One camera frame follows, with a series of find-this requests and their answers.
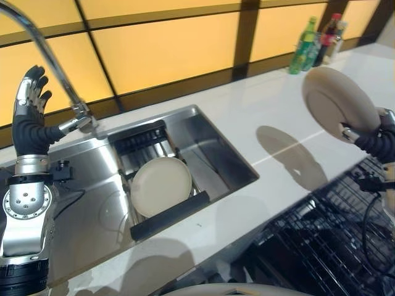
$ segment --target green bottle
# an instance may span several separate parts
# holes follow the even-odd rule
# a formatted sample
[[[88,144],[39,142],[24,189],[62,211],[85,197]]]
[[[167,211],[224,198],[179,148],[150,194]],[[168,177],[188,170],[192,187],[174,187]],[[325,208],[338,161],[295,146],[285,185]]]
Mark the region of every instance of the green bottle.
[[[299,39],[299,44],[297,45],[297,49],[295,50],[291,65],[289,65],[290,74],[298,74],[302,70],[302,66],[306,60],[307,53],[314,41],[314,25],[316,21],[316,17],[310,18],[306,29],[303,31]]]
[[[302,70],[309,71],[313,66],[315,59],[318,56],[318,52],[321,49],[321,33],[317,32],[314,37],[313,44],[310,46],[309,51],[307,52],[306,60],[304,61]]]

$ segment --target bottle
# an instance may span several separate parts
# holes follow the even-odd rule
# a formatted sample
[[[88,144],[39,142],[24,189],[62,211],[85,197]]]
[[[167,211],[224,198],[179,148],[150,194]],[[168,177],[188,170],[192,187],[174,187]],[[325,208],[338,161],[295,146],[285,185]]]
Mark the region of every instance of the bottle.
[[[326,50],[332,44],[336,36],[337,26],[340,19],[341,14],[333,14],[331,21],[322,30],[321,48],[317,54],[317,58],[314,61],[313,67],[317,67],[322,64],[322,60],[325,56]]]
[[[317,58],[318,52],[320,51],[321,48],[320,40],[321,40],[321,33],[316,32],[313,43],[310,46],[309,51],[307,52],[306,60],[304,61],[304,64],[302,66],[303,71],[309,71],[310,68],[313,66],[315,59]]]
[[[309,48],[314,40],[314,25],[316,21],[316,17],[311,17],[306,29],[299,38],[297,49],[295,50],[291,64],[289,65],[290,74],[298,74],[302,70],[302,66],[306,60],[307,52],[309,51]]]
[[[347,22],[344,22],[342,20],[338,22],[338,31],[336,32],[336,37],[335,40],[333,41],[333,48],[332,51],[324,57],[323,59],[324,64],[326,65],[330,64],[338,54],[341,45],[343,44],[342,35],[347,27],[347,24],[348,24]]]

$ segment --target countertop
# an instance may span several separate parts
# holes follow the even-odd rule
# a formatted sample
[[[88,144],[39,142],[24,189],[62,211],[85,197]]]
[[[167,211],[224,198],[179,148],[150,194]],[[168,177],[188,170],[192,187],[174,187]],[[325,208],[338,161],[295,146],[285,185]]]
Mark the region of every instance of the countertop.
[[[340,53],[329,67],[350,76],[376,106],[395,109],[394,49]],[[100,120],[100,129],[196,104],[260,178],[150,239],[56,287],[51,295],[147,295],[292,206],[366,154],[324,132],[301,96],[305,73],[285,69]],[[79,141],[68,135],[53,149]],[[10,162],[12,147],[0,150]]]

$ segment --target red bottle cap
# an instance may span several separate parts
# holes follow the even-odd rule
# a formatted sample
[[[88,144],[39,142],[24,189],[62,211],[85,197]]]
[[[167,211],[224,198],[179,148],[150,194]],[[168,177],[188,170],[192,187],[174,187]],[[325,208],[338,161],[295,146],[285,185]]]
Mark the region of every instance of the red bottle cap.
[[[332,15],[333,20],[340,20],[341,19],[341,14],[333,14]]]

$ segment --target white plate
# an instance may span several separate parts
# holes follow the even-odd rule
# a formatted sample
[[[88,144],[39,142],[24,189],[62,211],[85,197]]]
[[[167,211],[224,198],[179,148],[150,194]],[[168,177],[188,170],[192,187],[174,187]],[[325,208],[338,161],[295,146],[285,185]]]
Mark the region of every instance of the white plate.
[[[315,121],[342,141],[347,142],[339,123],[364,133],[374,133],[380,126],[380,118],[367,94],[348,76],[332,68],[311,70],[304,78],[302,93]]]
[[[186,200],[191,187],[191,173],[181,160],[155,158],[133,178],[131,202],[140,214],[149,218]]]

